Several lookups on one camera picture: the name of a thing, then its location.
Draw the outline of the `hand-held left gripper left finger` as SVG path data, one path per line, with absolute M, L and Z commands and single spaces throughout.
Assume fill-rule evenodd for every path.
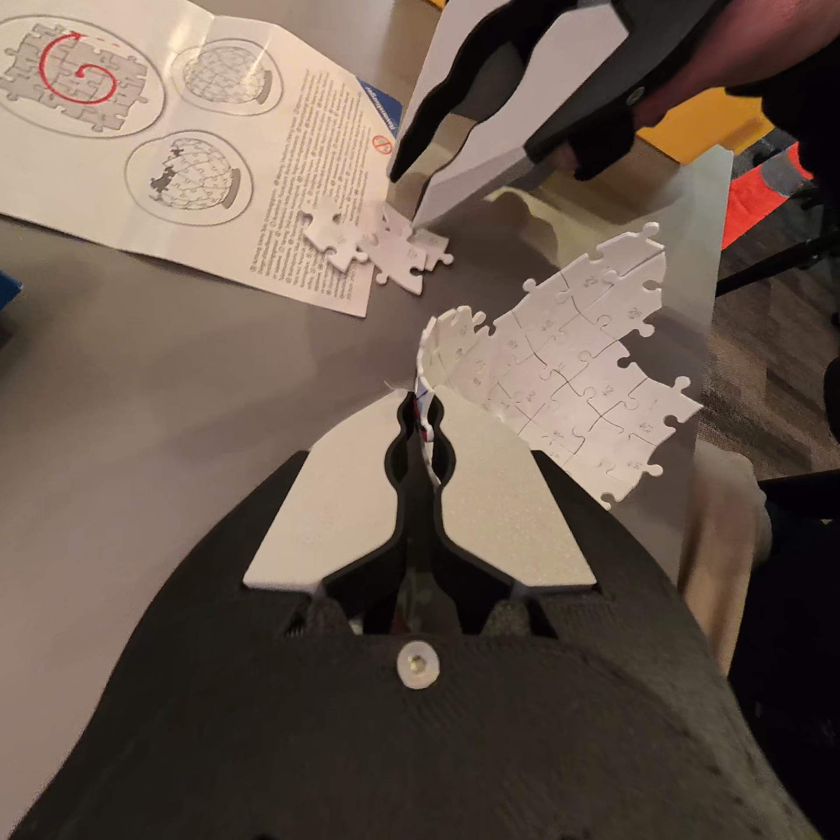
M 366 634 L 392 630 L 406 571 L 411 393 L 395 389 L 331 428 L 305 455 L 245 572 L 254 591 L 329 598 Z

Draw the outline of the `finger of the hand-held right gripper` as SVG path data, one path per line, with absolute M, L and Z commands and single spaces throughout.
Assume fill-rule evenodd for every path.
M 453 1 L 403 113 L 388 168 L 398 182 L 450 114 L 486 121 L 511 97 L 541 37 L 573 1 Z
M 452 159 L 428 177 L 413 211 L 415 225 L 435 224 L 458 206 L 530 175 L 538 164 L 524 150 L 528 138 L 627 35 L 610 2 L 574 2 L 535 46 L 509 100 L 474 123 Z

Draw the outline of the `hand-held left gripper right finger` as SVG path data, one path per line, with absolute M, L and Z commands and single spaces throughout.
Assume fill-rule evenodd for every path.
M 592 591 L 595 574 L 529 445 L 448 387 L 427 408 L 432 568 L 461 630 L 479 634 L 499 602 Z

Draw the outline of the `partly built white puzzle ball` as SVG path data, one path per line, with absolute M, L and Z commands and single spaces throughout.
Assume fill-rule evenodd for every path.
M 665 246 L 646 222 L 599 244 L 548 279 L 526 280 L 523 298 L 485 326 L 468 306 L 427 323 L 416 354 L 415 405 L 433 483 L 437 390 L 447 387 L 542 451 L 609 510 L 644 476 L 661 476 L 655 450 L 700 410 L 690 379 L 657 381 L 624 339 L 650 338 L 662 306 Z

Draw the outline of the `white puzzle piece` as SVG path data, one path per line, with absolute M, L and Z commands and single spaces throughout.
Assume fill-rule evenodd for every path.
M 388 202 L 382 202 L 375 223 L 362 237 L 362 250 L 371 260 L 379 285 L 391 280 L 420 297 L 424 289 L 426 251 L 412 242 L 412 224 Z
M 435 270 L 438 264 L 450 266 L 454 257 L 448 252 L 448 238 L 425 228 L 412 232 L 408 242 L 425 253 L 424 272 Z
M 313 205 L 301 207 L 300 214 L 308 217 L 303 237 L 336 270 L 346 273 L 356 261 L 364 264 L 369 256 L 362 249 L 364 231 L 357 224 L 343 218 L 339 205 L 329 194 L 318 197 Z

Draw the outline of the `person's right forearm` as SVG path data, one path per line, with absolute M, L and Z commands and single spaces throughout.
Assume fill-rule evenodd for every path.
M 799 142 L 802 165 L 838 203 L 839 38 L 781 73 L 726 92 L 761 99 L 764 116 Z

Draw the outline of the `blue puzzle box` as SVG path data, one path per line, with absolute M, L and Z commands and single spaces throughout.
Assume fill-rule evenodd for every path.
M 8 343 L 11 332 L 6 325 L 6 310 L 9 305 L 19 296 L 23 284 L 8 273 L 1 270 L 1 350 Z

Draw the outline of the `person's right hand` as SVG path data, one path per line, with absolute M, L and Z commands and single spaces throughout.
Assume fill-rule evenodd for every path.
M 713 88 L 749 88 L 793 68 L 838 37 L 838 2 L 733 1 L 688 62 L 633 110 L 654 127 L 672 109 Z

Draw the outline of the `yellow panel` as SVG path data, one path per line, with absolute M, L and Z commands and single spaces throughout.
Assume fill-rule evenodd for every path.
M 716 145 L 739 154 L 774 129 L 759 98 L 737 98 L 715 88 L 673 108 L 637 136 L 671 160 L 687 165 Z

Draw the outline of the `orange grey fabric item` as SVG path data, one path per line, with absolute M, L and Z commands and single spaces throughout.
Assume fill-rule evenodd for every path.
M 801 162 L 799 141 L 736 177 L 730 184 L 721 250 L 812 182 L 813 174 Z

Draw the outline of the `person's beige trousers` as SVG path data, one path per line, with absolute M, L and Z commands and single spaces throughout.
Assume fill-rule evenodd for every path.
M 753 569 L 770 556 L 766 499 L 747 458 L 696 444 L 677 589 L 725 676 Z

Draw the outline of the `folded paper instruction leaflet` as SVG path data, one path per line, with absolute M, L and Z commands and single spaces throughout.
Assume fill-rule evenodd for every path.
M 363 318 L 304 206 L 375 225 L 402 106 L 192 2 L 2 2 L 2 215 Z

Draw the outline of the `person's black jacket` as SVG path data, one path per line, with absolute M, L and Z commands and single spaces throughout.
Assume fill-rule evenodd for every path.
M 729 681 L 773 771 L 839 838 L 839 473 L 759 487 L 770 551 L 749 583 Z

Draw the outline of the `black metal frame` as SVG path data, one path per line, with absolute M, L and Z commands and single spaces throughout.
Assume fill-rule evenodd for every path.
M 723 297 L 753 283 L 771 279 L 787 270 L 808 268 L 828 257 L 838 257 L 838 211 L 833 199 L 820 184 L 800 188 L 793 198 L 800 204 L 802 210 L 822 208 L 819 235 L 785 248 L 748 268 L 719 280 L 715 298 Z

